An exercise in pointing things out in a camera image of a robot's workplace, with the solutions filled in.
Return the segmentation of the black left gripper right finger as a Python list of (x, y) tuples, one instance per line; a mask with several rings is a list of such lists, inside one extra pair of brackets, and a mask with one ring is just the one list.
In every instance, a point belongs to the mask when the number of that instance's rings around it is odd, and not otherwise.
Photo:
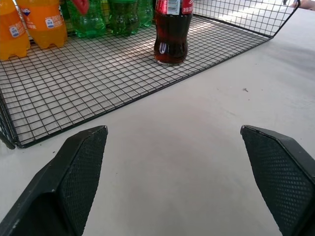
[(315, 160), (293, 138), (243, 125), (256, 185), (284, 236), (315, 234)]

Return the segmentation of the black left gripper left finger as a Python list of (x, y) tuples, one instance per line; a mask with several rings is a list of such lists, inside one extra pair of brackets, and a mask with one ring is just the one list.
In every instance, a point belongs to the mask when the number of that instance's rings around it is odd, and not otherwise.
[(2, 236), (81, 236), (99, 184), (107, 126), (66, 139), (0, 223)]

